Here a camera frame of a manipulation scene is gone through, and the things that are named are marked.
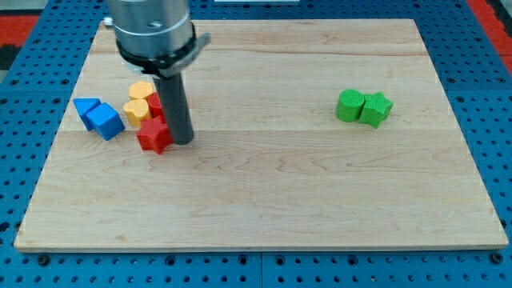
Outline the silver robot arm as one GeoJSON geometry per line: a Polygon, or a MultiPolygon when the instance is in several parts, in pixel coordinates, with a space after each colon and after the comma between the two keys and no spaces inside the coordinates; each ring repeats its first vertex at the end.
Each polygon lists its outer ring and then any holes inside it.
{"type": "Polygon", "coordinates": [[[171,78],[210,44],[196,35],[187,0],[108,0],[118,51],[142,74],[171,78]]]}

